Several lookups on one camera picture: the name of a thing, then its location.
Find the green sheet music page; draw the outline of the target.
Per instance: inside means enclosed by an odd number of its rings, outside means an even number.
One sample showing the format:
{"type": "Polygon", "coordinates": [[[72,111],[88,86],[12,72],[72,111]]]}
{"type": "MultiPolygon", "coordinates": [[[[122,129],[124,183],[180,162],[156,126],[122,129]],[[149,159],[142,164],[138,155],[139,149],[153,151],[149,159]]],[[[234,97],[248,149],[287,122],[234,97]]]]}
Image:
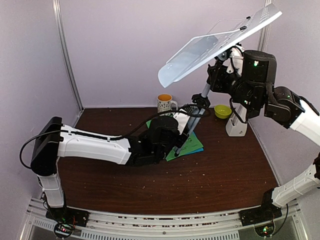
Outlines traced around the green sheet music page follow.
{"type": "MultiPolygon", "coordinates": [[[[146,122],[147,128],[150,127],[151,120],[146,122]]],[[[170,153],[166,156],[165,160],[167,162],[172,161],[180,156],[190,155],[194,153],[199,153],[204,151],[204,146],[201,141],[197,138],[196,134],[192,132],[192,134],[188,137],[187,141],[183,145],[178,156],[175,156],[175,151],[172,149],[170,153]]]]}

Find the blue paper sheet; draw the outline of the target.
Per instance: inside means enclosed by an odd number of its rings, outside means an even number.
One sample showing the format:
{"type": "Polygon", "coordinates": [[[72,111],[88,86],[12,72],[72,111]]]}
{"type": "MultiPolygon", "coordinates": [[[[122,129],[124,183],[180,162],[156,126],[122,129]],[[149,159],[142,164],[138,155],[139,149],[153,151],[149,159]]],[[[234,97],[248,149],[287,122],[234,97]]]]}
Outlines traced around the blue paper sheet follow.
{"type": "Polygon", "coordinates": [[[198,139],[196,134],[193,132],[185,142],[181,152],[186,155],[186,154],[201,152],[203,150],[204,150],[203,144],[198,139]]]}

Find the light blue music stand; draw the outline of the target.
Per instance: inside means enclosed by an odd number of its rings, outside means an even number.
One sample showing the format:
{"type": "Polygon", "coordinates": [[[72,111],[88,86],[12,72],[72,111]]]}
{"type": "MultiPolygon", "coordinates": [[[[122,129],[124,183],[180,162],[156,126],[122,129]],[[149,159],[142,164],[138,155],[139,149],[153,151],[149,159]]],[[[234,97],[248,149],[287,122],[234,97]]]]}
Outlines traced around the light blue music stand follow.
{"type": "Polygon", "coordinates": [[[273,3],[270,3],[251,16],[237,19],[236,25],[230,30],[209,31],[192,37],[158,71],[159,83],[167,88],[215,57],[226,61],[230,57],[227,50],[268,26],[282,14],[273,3]]]}

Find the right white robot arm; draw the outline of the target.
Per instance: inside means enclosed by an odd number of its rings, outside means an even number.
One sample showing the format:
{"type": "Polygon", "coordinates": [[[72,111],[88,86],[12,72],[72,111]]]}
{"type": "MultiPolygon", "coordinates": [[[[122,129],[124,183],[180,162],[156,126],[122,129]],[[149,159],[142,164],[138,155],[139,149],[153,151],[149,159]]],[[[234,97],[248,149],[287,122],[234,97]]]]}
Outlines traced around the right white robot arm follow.
{"type": "MultiPolygon", "coordinates": [[[[285,86],[275,87],[276,71],[277,60],[274,55],[246,50],[242,54],[241,73],[234,69],[228,71],[224,62],[216,59],[215,64],[207,68],[207,83],[212,92],[228,94],[230,103],[238,103],[246,108],[246,120],[257,117],[264,109],[265,117],[319,145],[320,113],[305,97],[285,86]]],[[[319,185],[320,159],[317,157],[303,173],[265,192],[256,216],[266,221],[276,209],[319,185]]]]}

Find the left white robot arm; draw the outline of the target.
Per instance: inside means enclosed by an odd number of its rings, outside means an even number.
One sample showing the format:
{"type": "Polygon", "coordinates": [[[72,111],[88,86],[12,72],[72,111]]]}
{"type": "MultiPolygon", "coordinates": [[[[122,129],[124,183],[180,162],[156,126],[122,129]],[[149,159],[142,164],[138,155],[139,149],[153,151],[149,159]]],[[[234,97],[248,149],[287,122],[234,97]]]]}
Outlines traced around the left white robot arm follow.
{"type": "Polygon", "coordinates": [[[58,159],[79,157],[118,165],[140,167],[157,164],[172,150],[178,155],[205,109],[186,104],[177,110],[157,113],[147,119],[149,127],[138,136],[121,136],[79,130],[53,117],[35,138],[30,163],[46,197],[47,206],[61,222],[72,218],[58,171],[58,159]]]}

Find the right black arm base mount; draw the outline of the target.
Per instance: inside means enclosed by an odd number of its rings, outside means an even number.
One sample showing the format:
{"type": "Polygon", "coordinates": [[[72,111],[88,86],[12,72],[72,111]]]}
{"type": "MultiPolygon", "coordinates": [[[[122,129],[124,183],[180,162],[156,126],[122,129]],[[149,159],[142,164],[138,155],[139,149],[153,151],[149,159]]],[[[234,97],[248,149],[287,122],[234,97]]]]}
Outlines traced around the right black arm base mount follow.
{"type": "Polygon", "coordinates": [[[242,226],[255,225],[271,221],[282,216],[282,209],[273,204],[273,188],[263,194],[261,205],[239,211],[242,226]]]}

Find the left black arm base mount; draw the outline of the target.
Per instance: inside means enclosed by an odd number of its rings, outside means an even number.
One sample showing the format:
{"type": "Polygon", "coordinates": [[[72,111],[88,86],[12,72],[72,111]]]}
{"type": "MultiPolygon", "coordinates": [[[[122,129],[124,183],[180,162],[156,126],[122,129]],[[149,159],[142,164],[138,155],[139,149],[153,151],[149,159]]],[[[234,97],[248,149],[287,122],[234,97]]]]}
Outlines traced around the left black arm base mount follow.
{"type": "Polygon", "coordinates": [[[76,227],[86,227],[89,220],[89,212],[70,207],[53,208],[46,207],[46,217],[54,220],[53,233],[61,239],[70,237],[76,227]]]}

